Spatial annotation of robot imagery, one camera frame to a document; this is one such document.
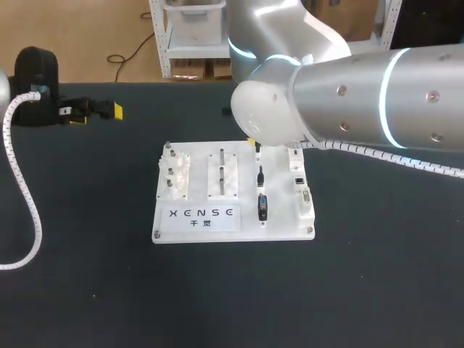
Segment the black device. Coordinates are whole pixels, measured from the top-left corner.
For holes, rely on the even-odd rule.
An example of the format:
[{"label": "black device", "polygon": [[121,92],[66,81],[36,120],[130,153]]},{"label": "black device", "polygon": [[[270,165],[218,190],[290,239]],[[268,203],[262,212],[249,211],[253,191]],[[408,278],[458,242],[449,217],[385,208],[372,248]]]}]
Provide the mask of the black device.
[{"label": "black device", "polygon": [[122,109],[114,101],[96,101],[87,97],[63,99],[59,94],[58,60],[53,52],[27,47],[17,56],[14,76],[8,77],[11,98],[28,92],[39,92],[40,101],[21,104],[13,125],[41,127],[86,123],[92,113],[101,118],[122,118]]},{"label": "black device", "polygon": [[265,194],[258,196],[258,218],[260,221],[268,220],[268,197]]}]

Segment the metal shelf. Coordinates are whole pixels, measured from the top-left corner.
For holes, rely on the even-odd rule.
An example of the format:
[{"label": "metal shelf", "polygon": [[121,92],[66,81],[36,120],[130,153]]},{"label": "metal shelf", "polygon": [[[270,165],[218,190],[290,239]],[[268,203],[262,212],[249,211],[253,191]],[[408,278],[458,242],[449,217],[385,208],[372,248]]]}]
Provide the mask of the metal shelf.
[{"label": "metal shelf", "polygon": [[198,59],[198,58],[229,58],[229,43],[226,30],[220,45],[209,46],[181,46],[175,36],[175,29],[171,30],[170,43],[167,48],[167,57],[172,59]]},{"label": "metal shelf", "polygon": [[[225,30],[220,45],[182,46],[176,40],[171,24],[165,25],[163,9],[165,0],[149,0],[149,4],[163,77],[171,77],[170,59],[229,58],[228,37]],[[380,0],[380,5],[383,6],[384,4],[387,10],[382,8],[379,12],[381,15],[384,12],[385,18],[381,38],[372,34],[370,40],[349,42],[348,45],[352,54],[387,51],[390,49],[402,0]]]}]

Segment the white cable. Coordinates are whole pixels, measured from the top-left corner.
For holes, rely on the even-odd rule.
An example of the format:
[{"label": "white cable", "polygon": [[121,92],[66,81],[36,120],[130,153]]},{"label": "white cable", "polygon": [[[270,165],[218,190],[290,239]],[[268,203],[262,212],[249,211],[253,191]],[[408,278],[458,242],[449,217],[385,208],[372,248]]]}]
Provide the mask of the white cable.
[{"label": "white cable", "polygon": [[29,263],[37,254],[38,249],[41,246],[42,242],[42,224],[40,216],[38,216],[38,211],[36,208],[36,204],[34,203],[32,196],[30,195],[28,185],[24,181],[24,178],[21,173],[20,166],[17,164],[15,152],[13,151],[13,144],[12,144],[12,134],[11,134],[11,126],[12,126],[12,118],[13,114],[17,107],[24,103],[24,102],[33,102],[35,100],[40,100],[41,94],[39,92],[30,92],[26,94],[20,94],[16,98],[12,100],[9,104],[7,111],[5,112],[5,117],[3,119],[3,142],[5,145],[5,151],[7,152],[7,157],[9,160],[9,165],[12,168],[14,177],[16,178],[17,184],[20,187],[22,195],[29,207],[30,216],[34,222],[34,230],[36,232],[36,239],[34,240],[34,244],[32,249],[30,250],[29,254],[26,257],[18,262],[10,263],[9,265],[0,265],[0,270],[14,270],[16,268],[20,268],[27,263]]},{"label": "white cable", "polygon": [[[351,152],[353,154],[361,154],[362,156],[368,156],[377,160],[394,163],[397,165],[404,165],[405,167],[411,167],[414,169],[425,170],[427,172],[433,172],[441,175],[448,175],[454,178],[464,178],[464,170],[459,168],[447,167],[446,165],[436,165],[434,163],[420,161],[409,157],[399,156],[397,154],[390,154],[388,152],[369,149],[368,147],[358,146],[354,144],[342,143],[339,141],[323,141],[320,142],[325,149],[334,149],[345,152]],[[299,143],[288,144],[288,147],[294,149],[314,149],[315,147],[309,141],[301,141]]]}]

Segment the silver robot arm segment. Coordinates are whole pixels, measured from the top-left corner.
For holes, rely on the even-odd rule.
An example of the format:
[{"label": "silver robot arm segment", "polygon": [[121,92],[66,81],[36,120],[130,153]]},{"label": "silver robot arm segment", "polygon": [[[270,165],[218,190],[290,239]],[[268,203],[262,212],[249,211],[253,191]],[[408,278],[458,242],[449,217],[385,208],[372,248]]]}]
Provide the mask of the silver robot arm segment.
[{"label": "silver robot arm segment", "polygon": [[464,149],[463,45],[352,56],[297,0],[229,1],[228,19],[232,110],[262,144]]}]

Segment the storage bin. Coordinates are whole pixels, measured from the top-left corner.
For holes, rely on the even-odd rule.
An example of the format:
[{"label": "storage bin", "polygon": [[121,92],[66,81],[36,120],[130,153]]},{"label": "storage bin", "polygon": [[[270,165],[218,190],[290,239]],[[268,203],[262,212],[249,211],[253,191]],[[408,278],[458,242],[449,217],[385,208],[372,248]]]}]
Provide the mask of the storage bin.
[{"label": "storage bin", "polygon": [[218,45],[223,37],[225,0],[170,0],[165,10],[179,46]]}]

